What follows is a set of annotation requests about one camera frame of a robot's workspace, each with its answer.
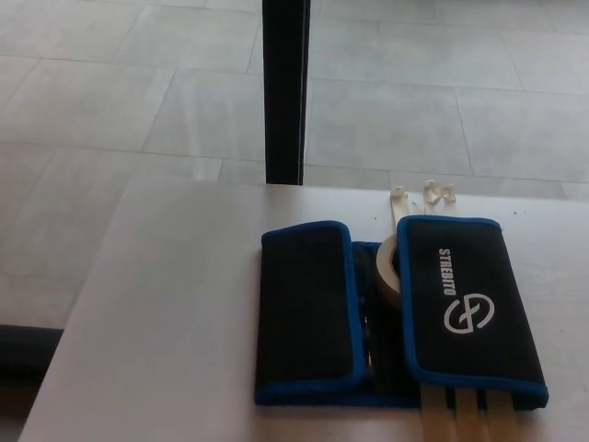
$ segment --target black tool roll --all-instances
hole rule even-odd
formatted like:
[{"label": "black tool roll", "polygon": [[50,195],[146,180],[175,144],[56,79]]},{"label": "black tool roll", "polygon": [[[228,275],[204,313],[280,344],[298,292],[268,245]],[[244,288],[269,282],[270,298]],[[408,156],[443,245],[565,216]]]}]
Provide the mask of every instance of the black tool roll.
[{"label": "black tool roll", "polygon": [[496,223],[403,218],[401,311],[378,294],[378,246],[352,242],[335,221],[262,237],[257,404],[419,407],[419,384],[427,381],[507,390],[517,409],[546,406],[548,390]]}]

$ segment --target masking tape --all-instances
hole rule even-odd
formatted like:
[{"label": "masking tape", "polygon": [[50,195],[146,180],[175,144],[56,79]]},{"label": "masking tape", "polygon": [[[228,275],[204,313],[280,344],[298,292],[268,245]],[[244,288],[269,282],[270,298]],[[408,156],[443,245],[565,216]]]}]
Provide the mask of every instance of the masking tape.
[{"label": "masking tape", "polygon": [[376,281],[378,291],[387,302],[401,308],[401,287],[393,267],[393,254],[397,250],[397,235],[388,237],[376,253]]}]

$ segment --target black table leg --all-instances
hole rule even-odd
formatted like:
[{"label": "black table leg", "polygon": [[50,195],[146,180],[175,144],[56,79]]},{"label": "black table leg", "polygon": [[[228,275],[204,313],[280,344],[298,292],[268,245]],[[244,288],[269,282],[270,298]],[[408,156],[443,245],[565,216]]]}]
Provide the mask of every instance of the black table leg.
[{"label": "black table leg", "polygon": [[0,380],[43,381],[63,332],[0,325]]},{"label": "black table leg", "polygon": [[311,0],[262,0],[266,182],[303,184]]}]

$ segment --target white table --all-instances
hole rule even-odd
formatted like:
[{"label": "white table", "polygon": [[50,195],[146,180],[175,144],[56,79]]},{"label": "white table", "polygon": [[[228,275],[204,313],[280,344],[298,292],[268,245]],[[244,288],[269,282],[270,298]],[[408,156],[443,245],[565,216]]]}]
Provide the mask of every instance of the white table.
[{"label": "white table", "polygon": [[[589,437],[589,205],[462,197],[498,220],[549,385],[522,440]],[[320,219],[391,231],[388,192],[132,180],[22,442],[421,440],[416,411],[256,410],[260,235]]]}]

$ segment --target floor tile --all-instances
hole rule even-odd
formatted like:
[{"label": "floor tile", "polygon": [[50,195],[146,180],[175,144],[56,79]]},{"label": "floor tile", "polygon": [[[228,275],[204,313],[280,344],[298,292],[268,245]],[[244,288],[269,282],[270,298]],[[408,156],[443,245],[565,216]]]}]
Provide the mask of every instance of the floor tile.
[{"label": "floor tile", "polygon": [[260,15],[146,6],[117,63],[245,72]]},{"label": "floor tile", "polygon": [[0,143],[0,246],[52,154],[48,146]]},{"label": "floor tile", "polygon": [[260,76],[179,70],[144,150],[263,160],[263,112]]},{"label": "floor tile", "polygon": [[578,182],[562,182],[561,184],[568,199],[589,201],[589,184]]},{"label": "floor tile", "polygon": [[589,97],[457,91],[476,175],[589,181]]},{"label": "floor tile", "polygon": [[221,170],[219,158],[173,157],[141,154],[142,162],[136,174],[144,176],[190,178],[216,181]]},{"label": "floor tile", "polygon": [[79,285],[0,273],[0,324],[65,328]]},{"label": "floor tile", "polygon": [[324,0],[311,0],[311,20],[319,17],[323,8]]},{"label": "floor tile", "polygon": [[441,186],[454,184],[458,195],[506,196],[519,198],[563,199],[564,192],[556,181],[514,180],[463,175],[390,172],[391,188],[403,186],[410,192],[421,192],[427,180],[436,180]]},{"label": "floor tile", "polygon": [[386,80],[521,89],[501,32],[380,23]]},{"label": "floor tile", "polygon": [[261,11],[261,0],[206,0],[206,8],[258,12]]},{"label": "floor tile", "polygon": [[554,30],[538,0],[438,0],[437,19],[447,25],[499,30]]},{"label": "floor tile", "polygon": [[0,139],[139,150],[172,73],[42,61],[0,113]]},{"label": "floor tile", "polygon": [[383,79],[378,25],[319,18],[310,30],[309,76],[339,80]]},{"label": "floor tile", "polygon": [[589,36],[505,32],[525,90],[589,93]]},{"label": "floor tile", "polygon": [[586,0],[541,0],[560,32],[589,34],[589,2]]},{"label": "floor tile", "polygon": [[315,80],[308,163],[471,173],[454,91]]},{"label": "floor tile", "polygon": [[348,189],[389,190],[388,172],[384,170],[305,166],[305,186],[343,187]]},{"label": "floor tile", "polygon": [[110,61],[141,7],[73,0],[27,0],[0,29],[0,54]]},{"label": "floor tile", "polygon": [[84,281],[138,156],[60,148],[0,249],[0,273]]},{"label": "floor tile", "polygon": [[33,58],[0,57],[0,108],[37,63]]},{"label": "floor tile", "polygon": [[321,15],[350,20],[434,23],[435,0],[323,0]]},{"label": "floor tile", "polygon": [[224,159],[219,182],[231,184],[265,184],[266,164],[263,161]]}]

